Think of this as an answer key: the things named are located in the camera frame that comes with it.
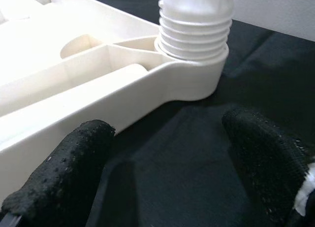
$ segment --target white plastic tray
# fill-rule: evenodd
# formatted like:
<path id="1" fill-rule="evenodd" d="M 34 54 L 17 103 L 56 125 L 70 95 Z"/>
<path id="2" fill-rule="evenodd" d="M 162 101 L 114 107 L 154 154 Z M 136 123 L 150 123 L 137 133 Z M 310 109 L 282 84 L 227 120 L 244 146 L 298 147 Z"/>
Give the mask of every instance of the white plastic tray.
<path id="1" fill-rule="evenodd" d="M 0 13 L 0 203 L 82 122 L 120 132 L 167 101 L 209 96 L 228 55 L 169 57 L 157 25 L 95 0 L 0 0 Z"/>

